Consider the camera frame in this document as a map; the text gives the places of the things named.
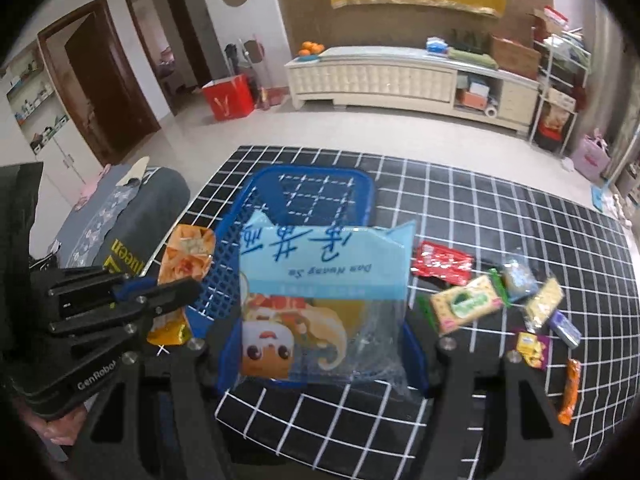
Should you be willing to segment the person's left hand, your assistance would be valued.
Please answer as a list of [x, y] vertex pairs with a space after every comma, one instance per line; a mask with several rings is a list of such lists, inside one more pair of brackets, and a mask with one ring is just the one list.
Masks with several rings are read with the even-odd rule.
[[17, 401], [15, 407], [17, 413], [20, 414], [21, 420], [32, 428], [39, 437], [62, 446], [73, 446], [75, 444], [88, 415], [85, 405], [80, 404], [63, 417], [47, 422], [37, 416], [22, 401]]

